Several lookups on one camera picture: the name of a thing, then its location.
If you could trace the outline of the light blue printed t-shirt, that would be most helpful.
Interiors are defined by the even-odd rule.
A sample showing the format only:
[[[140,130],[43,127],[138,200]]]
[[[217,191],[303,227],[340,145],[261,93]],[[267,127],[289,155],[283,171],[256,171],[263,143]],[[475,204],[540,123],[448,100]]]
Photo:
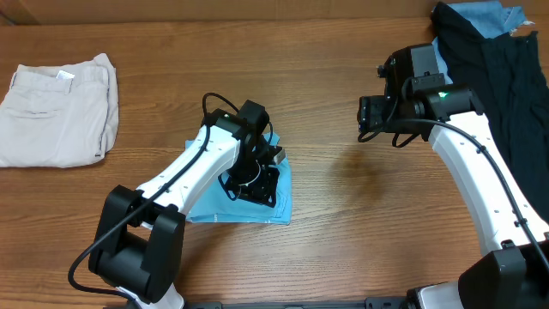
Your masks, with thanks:
[[[215,180],[187,215],[192,223],[265,223],[288,225],[293,210],[292,170],[284,159],[275,168],[280,172],[273,208],[242,199],[232,201]]]

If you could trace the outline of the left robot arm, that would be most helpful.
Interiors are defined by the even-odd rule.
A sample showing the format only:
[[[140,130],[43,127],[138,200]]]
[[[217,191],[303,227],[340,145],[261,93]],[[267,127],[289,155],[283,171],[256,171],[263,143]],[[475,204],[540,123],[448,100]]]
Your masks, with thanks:
[[[195,141],[158,176],[106,197],[88,268],[128,308],[182,308],[174,287],[187,215],[211,184],[231,201],[273,208],[282,148],[263,136],[264,106],[247,100],[236,113],[205,112]]]

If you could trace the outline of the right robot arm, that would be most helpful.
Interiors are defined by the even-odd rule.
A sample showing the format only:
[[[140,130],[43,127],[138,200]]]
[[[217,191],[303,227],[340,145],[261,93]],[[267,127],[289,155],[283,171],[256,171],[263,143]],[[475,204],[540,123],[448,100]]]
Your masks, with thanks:
[[[369,298],[368,308],[546,308],[548,225],[522,194],[466,84],[448,84],[431,44],[393,52],[377,75],[384,93],[359,100],[359,142],[380,133],[403,148],[417,137],[449,169],[473,220],[481,259],[454,282]]]

